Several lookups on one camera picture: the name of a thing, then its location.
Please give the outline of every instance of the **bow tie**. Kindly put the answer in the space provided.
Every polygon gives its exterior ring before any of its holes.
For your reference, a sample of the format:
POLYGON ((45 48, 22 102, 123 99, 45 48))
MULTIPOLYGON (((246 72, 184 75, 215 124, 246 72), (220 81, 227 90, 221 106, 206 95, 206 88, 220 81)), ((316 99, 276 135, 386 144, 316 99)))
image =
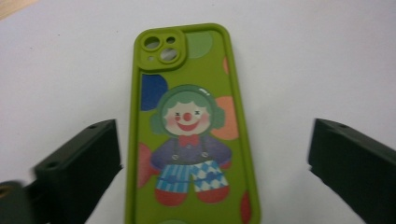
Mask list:
POLYGON ((186 147, 187 145, 196 146, 199 144, 199 135, 193 134, 190 136, 181 135, 178 137, 178 144, 181 147, 186 147))

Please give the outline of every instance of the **phone case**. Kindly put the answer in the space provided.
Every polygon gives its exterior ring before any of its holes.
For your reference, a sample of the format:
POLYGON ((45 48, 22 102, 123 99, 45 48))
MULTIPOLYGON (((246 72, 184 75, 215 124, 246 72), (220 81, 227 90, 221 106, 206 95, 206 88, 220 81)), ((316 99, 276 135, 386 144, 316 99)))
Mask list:
POLYGON ((227 31, 147 30, 133 69, 125 223, 259 223, 227 31))

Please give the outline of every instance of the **red nose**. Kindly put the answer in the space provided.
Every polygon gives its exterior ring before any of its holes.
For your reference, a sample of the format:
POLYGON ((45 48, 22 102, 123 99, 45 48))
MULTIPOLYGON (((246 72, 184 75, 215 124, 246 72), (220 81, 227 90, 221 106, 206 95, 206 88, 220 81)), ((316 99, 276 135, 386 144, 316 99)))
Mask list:
POLYGON ((191 119, 191 114, 190 114, 190 113, 185 113, 185 114, 183 115, 183 119, 186 120, 186 121, 190 121, 190 119, 191 119))

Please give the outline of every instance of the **clown illustration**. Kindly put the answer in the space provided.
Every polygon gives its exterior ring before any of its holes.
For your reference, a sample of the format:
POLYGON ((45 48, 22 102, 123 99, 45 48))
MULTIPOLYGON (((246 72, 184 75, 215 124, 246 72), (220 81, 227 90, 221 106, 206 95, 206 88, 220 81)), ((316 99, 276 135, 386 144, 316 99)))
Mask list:
POLYGON ((205 89, 183 85, 168 91, 150 118, 155 133, 170 139, 151 155, 150 166, 159 174, 157 201, 176 206, 187 198, 189 185, 204 203, 218 203, 229 193, 221 169, 231 165, 231 150, 209 133, 224 125, 224 111, 205 89))

